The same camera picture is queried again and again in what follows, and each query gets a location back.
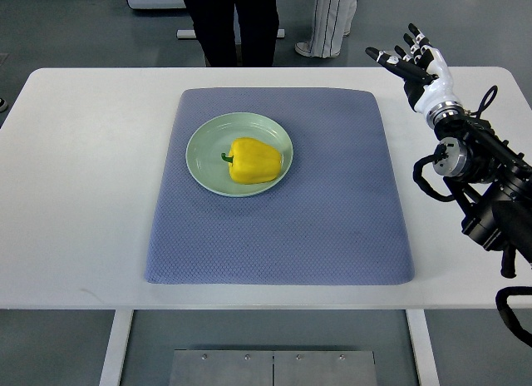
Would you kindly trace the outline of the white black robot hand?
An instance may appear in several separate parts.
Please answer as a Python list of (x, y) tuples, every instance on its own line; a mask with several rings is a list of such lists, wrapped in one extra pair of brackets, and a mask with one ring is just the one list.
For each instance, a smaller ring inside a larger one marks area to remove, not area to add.
[(393, 53), (367, 47), (365, 53), (377, 64), (404, 81), (411, 109), (429, 116), (436, 106), (461, 106), (454, 94), (454, 81), (441, 52), (414, 24), (403, 35), (407, 48), (396, 46)]

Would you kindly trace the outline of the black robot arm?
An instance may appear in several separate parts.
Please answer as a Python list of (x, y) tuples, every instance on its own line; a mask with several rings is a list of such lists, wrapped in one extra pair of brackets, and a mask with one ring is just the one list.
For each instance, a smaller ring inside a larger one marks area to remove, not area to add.
[(436, 149), (413, 167), (413, 180), (434, 200), (462, 209), (461, 231), (487, 251), (502, 254), (500, 273), (512, 279), (515, 257), (531, 260), (531, 166), (482, 119), (498, 88), (476, 111), (447, 101), (428, 112)]

